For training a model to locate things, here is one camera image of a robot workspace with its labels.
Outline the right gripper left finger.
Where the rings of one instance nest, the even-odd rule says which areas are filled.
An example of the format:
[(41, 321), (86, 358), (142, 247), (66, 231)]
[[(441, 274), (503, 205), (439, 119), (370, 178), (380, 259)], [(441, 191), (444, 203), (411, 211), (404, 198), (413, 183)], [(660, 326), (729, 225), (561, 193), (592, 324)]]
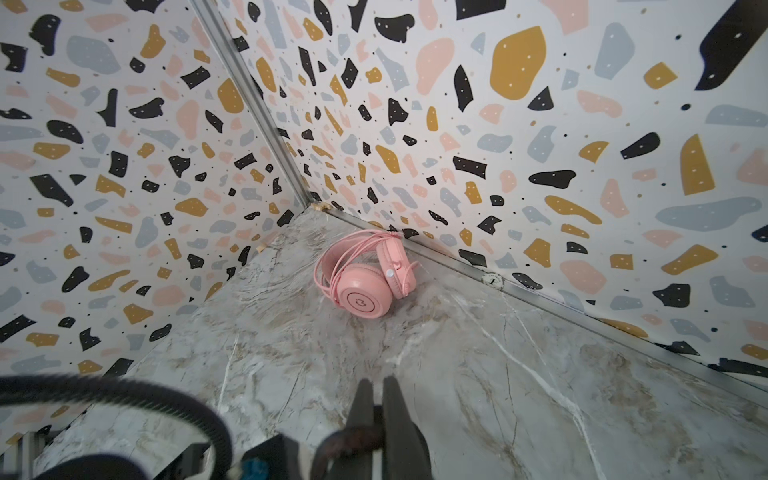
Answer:
[(361, 380), (344, 429), (334, 433), (328, 450), (329, 479), (371, 479), (374, 435), (373, 385)]

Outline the pink headphones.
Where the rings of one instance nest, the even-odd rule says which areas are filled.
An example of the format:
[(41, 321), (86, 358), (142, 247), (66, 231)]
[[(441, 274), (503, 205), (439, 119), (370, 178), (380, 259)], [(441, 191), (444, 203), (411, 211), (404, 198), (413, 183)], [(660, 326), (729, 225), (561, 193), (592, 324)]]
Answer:
[(337, 307), (377, 319), (416, 289), (417, 267), (407, 256), (402, 234), (368, 229), (332, 244), (316, 261), (313, 280)]

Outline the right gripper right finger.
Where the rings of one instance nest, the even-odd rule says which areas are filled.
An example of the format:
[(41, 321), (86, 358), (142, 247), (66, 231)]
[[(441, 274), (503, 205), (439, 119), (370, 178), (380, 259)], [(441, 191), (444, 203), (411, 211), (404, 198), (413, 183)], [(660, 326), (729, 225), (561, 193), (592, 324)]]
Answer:
[(411, 420), (399, 382), (394, 376), (383, 381), (383, 479), (432, 479), (428, 449)]

